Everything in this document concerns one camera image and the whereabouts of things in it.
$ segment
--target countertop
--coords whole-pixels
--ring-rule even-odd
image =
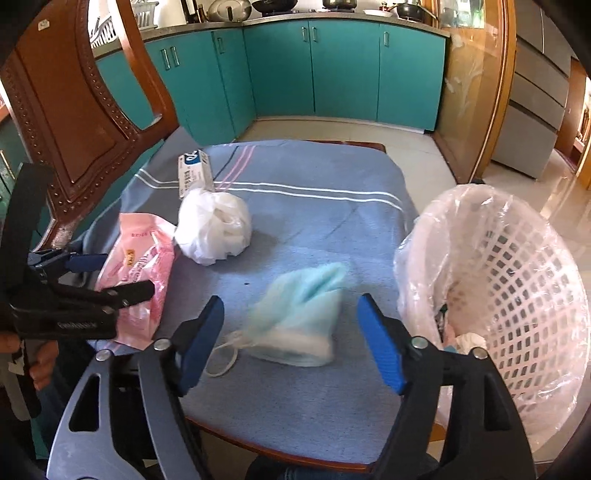
[[[156,40],[158,38],[171,37],[173,35],[180,35],[183,33],[190,33],[196,31],[218,30],[220,28],[245,28],[251,25],[260,25],[271,22],[286,22],[289,20],[312,20],[312,19],[326,19],[326,18],[341,18],[343,20],[363,20],[367,22],[378,22],[389,25],[400,25],[401,27],[413,28],[415,30],[422,30],[428,33],[439,35],[441,37],[449,38],[449,32],[439,28],[430,27],[423,23],[409,22],[407,20],[400,20],[394,17],[379,17],[377,15],[366,15],[358,13],[344,13],[344,12],[306,12],[299,14],[285,14],[276,15],[273,17],[256,18],[254,20],[246,20],[245,22],[207,22],[194,23],[187,25],[175,25],[173,27],[155,28],[153,30],[146,30],[141,33],[144,41]],[[100,47],[93,49],[96,59],[108,55],[114,51],[121,50],[121,43],[119,40],[114,40]]]

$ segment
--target laundry basket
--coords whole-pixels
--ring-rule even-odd
[[[517,406],[532,451],[576,405],[589,359],[589,306],[556,231],[527,203],[487,185],[443,193],[394,260],[398,310],[412,335],[443,348],[435,316],[477,333]],[[449,418],[451,387],[437,419]]]

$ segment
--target teal cabinet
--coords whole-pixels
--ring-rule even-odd
[[[381,25],[378,122],[435,130],[445,38]]]
[[[246,27],[244,40],[256,114],[314,115],[308,22]]]
[[[316,115],[375,122],[381,25],[310,20],[309,26]]]
[[[123,52],[108,55],[96,64],[115,102],[127,118],[142,129],[149,126],[154,119],[152,109]]]
[[[146,43],[178,122],[201,145],[231,142],[234,128],[210,32]]]
[[[239,137],[256,118],[244,35],[241,28],[225,28],[212,31],[212,39],[217,50],[217,62],[222,72],[234,135]]]

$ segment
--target cooking pot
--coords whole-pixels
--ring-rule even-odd
[[[423,22],[425,20],[425,13],[437,20],[435,15],[421,5],[421,0],[406,0],[403,3],[394,4],[394,6],[390,7],[388,10],[391,11],[393,9],[396,10],[398,17],[403,20]]]
[[[288,12],[295,7],[297,0],[258,0],[252,4],[257,12],[270,14],[273,12]]]
[[[251,16],[248,0],[215,0],[207,10],[210,22],[244,22]]]
[[[322,5],[331,10],[353,10],[357,6],[357,0],[322,0]]]

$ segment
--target wooden chair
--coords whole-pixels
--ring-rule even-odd
[[[51,222],[39,248],[61,247],[138,157],[178,127],[172,98],[146,52],[129,0],[109,0],[125,57],[154,113],[141,130],[100,76],[88,35],[89,0],[52,0],[0,70],[29,158],[54,168]]]

